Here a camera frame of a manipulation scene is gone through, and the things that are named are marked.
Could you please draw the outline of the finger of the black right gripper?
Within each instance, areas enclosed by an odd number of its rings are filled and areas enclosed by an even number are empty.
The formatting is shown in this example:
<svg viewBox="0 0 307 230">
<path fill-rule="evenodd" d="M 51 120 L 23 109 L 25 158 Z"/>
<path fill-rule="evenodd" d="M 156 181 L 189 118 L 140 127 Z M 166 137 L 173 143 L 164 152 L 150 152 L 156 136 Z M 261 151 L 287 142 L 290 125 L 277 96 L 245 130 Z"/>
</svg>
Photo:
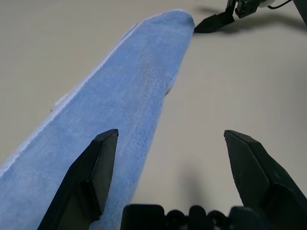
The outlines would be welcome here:
<svg viewBox="0 0 307 230">
<path fill-rule="evenodd" d="M 233 23 L 234 20 L 222 22 L 222 21 L 207 21 L 203 20 L 200 22 L 194 29 L 194 33 L 196 34 L 207 34 L 207 33 L 213 33 L 221 29 L 222 27 L 225 27 L 231 23 Z"/>
<path fill-rule="evenodd" d="M 222 22 L 226 22 L 226 21 L 230 21 L 230 20 L 234 20 L 233 15 L 231 15 L 228 12 L 223 12 L 221 14 L 215 14 L 213 16 L 210 16 L 204 20 L 207 21 L 222 21 Z"/>
</svg>

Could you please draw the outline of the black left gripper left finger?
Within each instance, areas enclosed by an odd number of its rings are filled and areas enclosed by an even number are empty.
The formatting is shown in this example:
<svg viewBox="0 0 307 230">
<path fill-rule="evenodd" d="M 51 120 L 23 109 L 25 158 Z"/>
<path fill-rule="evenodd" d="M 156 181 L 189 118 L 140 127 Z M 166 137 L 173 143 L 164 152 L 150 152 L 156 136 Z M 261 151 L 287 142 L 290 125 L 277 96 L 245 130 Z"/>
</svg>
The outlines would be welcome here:
<svg viewBox="0 0 307 230">
<path fill-rule="evenodd" d="M 97 135 L 73 162 L 38 229 L 87 230 L 102 216 L 108 197 L 118 130 Z"/>
</svg>

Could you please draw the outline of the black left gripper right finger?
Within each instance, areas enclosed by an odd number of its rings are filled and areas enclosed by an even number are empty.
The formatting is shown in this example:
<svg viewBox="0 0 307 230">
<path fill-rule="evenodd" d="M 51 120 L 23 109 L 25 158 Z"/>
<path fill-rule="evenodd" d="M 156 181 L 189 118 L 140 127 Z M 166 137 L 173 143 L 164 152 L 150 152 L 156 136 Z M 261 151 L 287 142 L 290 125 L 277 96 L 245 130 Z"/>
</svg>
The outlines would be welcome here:
<svg viewBox="0 0 307 230">
<path fill-rule="evenodd" d="M 262 210 L 273 230 L 305 230 L 307 199 L 288 172 L 252 137 L 226 130 L 224 138 L 243 205 Z"/>
</svg>

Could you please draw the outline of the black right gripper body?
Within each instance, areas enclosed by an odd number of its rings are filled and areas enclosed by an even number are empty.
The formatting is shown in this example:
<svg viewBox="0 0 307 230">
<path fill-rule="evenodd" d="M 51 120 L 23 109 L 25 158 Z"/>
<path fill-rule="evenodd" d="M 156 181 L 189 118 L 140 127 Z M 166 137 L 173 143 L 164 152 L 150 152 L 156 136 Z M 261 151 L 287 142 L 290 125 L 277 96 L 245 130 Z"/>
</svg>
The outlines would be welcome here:
<svg viewBox="0 0 307 230">
<path fill-rule="evenodd" d="M 262 0 L 228 0 L 226 12 L 231 15 L 235 13 L 239 19 L 256 12 Z"/>
</svg>

